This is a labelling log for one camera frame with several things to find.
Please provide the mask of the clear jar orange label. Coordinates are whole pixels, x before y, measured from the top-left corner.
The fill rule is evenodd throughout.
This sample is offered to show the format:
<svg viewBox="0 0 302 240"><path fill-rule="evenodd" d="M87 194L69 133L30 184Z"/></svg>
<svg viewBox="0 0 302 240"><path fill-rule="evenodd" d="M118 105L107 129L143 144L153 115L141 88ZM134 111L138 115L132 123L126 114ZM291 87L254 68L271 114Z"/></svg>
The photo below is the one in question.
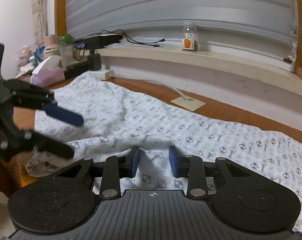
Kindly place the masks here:
<svg viewBox="0 0 302 240"><path fill-rule="evenodd" d="M196 22L187 21L184 23L181 34L181 48L182 50L198 51L198 27Z"/></svg>

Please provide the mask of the pink tissue box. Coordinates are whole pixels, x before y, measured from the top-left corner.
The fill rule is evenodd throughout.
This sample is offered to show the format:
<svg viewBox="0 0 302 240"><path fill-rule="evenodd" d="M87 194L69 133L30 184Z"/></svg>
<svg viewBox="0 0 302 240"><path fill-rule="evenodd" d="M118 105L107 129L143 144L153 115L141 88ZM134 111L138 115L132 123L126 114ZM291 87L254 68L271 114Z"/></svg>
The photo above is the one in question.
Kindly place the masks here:
<svg viewBox="0 0 302 240"><path fill-rule="evenodd" d="M33 70L30 83L44 88L65 80L64 70L59 66L61 59L58 55L46 58Z"/></svg>

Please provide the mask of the white patterned garment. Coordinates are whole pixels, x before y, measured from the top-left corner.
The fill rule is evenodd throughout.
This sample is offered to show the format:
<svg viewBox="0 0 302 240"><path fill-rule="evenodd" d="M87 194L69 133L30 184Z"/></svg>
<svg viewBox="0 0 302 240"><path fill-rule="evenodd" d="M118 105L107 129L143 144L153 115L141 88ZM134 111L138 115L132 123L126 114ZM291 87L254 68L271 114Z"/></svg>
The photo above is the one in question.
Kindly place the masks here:
<svg viewBox="0 0 302 240"><path fill-rule="evenodd" d="M35 130L67 143L75 160L100 162L141 148L137 175L122 179L122 189L186 189L186 179L173 178L169 165L168 149L175 146L205 161L230 159L290 188L302 206L302 144L281 132L210 119L89 72L56 89L54 97L60 107L81 114L84 125L74 127L38 111ZM302 209L294 230L302 233Z"/></svg>

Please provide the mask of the white power adapter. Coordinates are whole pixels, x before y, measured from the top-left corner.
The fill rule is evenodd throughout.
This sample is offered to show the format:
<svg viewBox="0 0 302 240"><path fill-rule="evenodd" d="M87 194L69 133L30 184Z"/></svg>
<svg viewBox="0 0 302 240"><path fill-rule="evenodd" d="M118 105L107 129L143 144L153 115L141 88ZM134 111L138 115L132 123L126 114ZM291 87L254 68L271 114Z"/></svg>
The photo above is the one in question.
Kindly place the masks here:
<svg viewBox="0 0 302 240"><path fill-rule="evenodd" d="M107 81L114 77L114 71L109 69L100 69L90 71L90 74L98 80Z"/></svg>

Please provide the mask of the beige window sill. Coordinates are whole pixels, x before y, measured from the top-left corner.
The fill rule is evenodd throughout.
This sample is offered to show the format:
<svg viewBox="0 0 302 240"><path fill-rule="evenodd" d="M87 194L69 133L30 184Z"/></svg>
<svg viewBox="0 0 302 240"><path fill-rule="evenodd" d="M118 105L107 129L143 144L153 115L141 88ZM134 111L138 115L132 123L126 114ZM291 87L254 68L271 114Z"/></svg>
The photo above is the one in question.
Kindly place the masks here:
<svg viewBox="0 0 302 240"><path fill-rule="evenodd" d="M180 48L112 47L99 49L106 57L156 60L218 70L257 80L302 97L302 80L292 72L271 64L210 51L183 51Z"/></svg>

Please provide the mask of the brown wooden window frame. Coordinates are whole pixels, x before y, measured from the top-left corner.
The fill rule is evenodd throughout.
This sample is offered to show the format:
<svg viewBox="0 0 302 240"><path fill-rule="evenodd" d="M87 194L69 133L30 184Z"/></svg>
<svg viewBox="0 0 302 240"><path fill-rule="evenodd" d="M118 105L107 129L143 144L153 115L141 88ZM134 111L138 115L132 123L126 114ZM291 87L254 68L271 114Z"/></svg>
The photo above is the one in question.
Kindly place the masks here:
<svg viewBox="0 0 302 240"><path fill-rule="evenodd" d="M54 0L54 28L57 36L67 33L66 0Z"/></svg>

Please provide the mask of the black device on sill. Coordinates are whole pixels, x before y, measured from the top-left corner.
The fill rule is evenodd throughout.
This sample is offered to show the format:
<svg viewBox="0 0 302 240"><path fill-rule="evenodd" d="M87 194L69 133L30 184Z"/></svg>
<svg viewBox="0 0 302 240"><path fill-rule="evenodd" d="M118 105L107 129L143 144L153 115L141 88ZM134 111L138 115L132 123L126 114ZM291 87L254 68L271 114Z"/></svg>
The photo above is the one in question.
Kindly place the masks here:
<svg viewBox="0 0 302 240"><path fill-rule="evenodd" d="M103 34L85 37L83 38L83 42L86 50L93 50L102 49L114 43L120 43L122 39L122 34Z"/></svg>

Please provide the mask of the green lid shaker bottle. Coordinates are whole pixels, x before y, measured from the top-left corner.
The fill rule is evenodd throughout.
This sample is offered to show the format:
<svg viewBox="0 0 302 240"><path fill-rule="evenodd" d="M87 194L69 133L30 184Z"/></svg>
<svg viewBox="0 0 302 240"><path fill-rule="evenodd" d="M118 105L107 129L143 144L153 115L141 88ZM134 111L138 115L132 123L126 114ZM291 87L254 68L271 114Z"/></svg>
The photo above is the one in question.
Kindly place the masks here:
<svg viewBox="0 0 302 240"><path fill-rule="evenodd" d="M62 68L63 70L67 70L67 66L74 64L74 56L73 56L73 45L74 38L70 34L62 35L58 38L58 46L60 51L60 56L62 58Z"/></svg>

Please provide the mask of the grey window blind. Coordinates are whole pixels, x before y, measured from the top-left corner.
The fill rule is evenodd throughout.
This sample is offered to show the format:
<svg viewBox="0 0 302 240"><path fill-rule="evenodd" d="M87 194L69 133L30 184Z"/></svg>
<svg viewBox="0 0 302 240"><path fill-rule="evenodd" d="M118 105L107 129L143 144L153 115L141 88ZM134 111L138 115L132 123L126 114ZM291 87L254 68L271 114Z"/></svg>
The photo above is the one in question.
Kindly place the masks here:
<svg viewBox="0 0 302 240"><path fill-rule="evenodd" d="M187 22L272 54L290 48L290 0L66 0L67 32L182 30Z"/></svg>

